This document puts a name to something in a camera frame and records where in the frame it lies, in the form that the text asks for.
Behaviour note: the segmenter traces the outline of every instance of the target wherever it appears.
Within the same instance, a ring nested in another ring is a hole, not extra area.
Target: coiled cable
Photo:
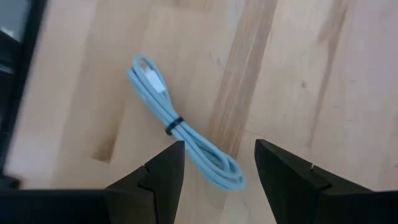
[[[173,124],[168,131],[176,139],[185,141],[185,149],[193,163],[211,183],[229,191],[245,188],[246,181],[239,164],[198,134],[174,110],[166,82],[149,58],[143,55],[134,58],[127,73],[133,87],[164,126],[169,128]]]

